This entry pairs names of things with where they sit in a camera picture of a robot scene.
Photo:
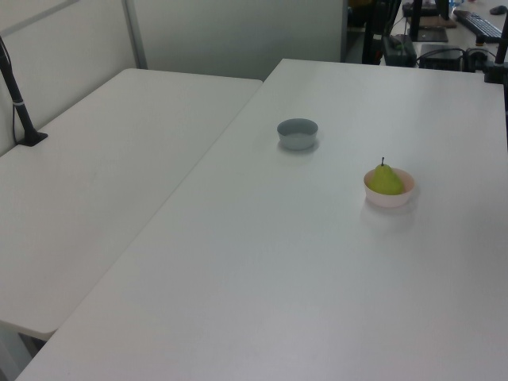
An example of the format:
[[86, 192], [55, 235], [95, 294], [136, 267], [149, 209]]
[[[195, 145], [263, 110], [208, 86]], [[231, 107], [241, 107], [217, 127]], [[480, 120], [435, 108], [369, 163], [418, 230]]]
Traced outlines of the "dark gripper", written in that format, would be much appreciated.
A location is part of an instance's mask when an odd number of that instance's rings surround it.
[[[388, 1], [368, 1], [366, 5], [366, 32], [372, 36], [382, 36], [388, 22]], [[375, 41], [375, 51], [372, 40], [364, 40], [362, 50], [362, 64], [380, 65], [385, 52], [385, 39]]]

